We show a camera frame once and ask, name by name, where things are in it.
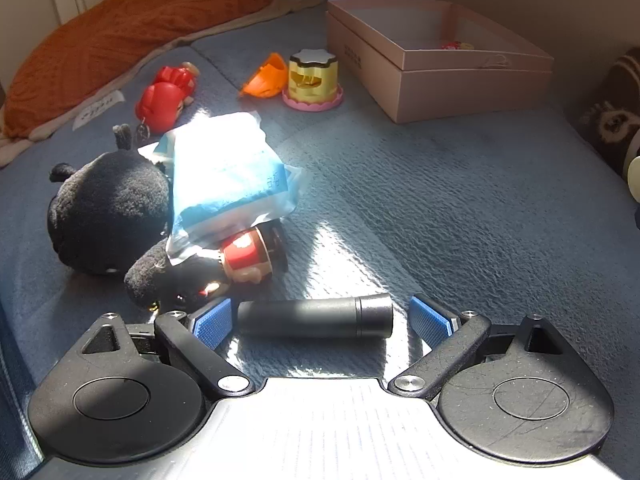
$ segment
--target white label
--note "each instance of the white label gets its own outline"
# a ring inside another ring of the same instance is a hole
[[[74,125],[71,128],[72,131],[76,131],[80,126],[84,126],[91,119],[96,118],[101,113],[107,111],[116,103],[123,103],[124,95],[120,90],[114,90],[110,94],[105,95],[99,101],[88,105],[87,108],[84,108],[76,117],[74,121]]]

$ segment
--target orange cushion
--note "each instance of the orange cushion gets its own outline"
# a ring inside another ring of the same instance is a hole
[[[27,137],[171,40],[257,12],[272,0],[104,0],[65,23],[22,64],[4,134]]]

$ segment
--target metal screw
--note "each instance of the metal screw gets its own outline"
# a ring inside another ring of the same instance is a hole
[[[228,392],[241,392],[249,385],[249,379],[239,375],[228,375],[218,381],[218,387]]]
[[[394,381],[394,386],[398,388],[398,390],[402,390],[404,392],[417,392],[418,390],[423,389],[427,383],[424,381],[422,377],[418,377],[417,375],[403,375]]]
[[[176,321],[178,321],[182,326],[187,326],[189,322],[189,318],[187,317],[187,313],[181,310],[171,310],[166,313],[168,316],[173,317]]]
[[[477,315],[478,315],[478,313],[475,310],[465,310],[463,312],[460,312],[460,322],[462,324],[465,324],[472,317],[475,317]]]

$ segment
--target black plush toy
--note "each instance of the black plush toy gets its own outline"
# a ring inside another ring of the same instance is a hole
[[[62,182],[49,203],[47,229],[65,265],[87,274],[124,276],[127,293],[140,307],[174,304],[226,281],[222,263],[192,256],[171,266],[164,247],[170,230],[170,183],[164,173],[132,149],[128,125],[116,126],[117,152],[104,153],[75,170],[57,164],[52,182]]]

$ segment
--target small red toy in box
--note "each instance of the small red toy in box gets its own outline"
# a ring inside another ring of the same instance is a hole
[[[153,83],[146,87],[136,104],[136,116],[153,134],[159,135],[174,127],[184,106],[193,102],[193,91],[200,71],[185,62],[181,67],[163,66]]]
[[[441,50],[474,50],[475,47],[471,43],[462,43],[461,41],[449,41],[440,47]]]

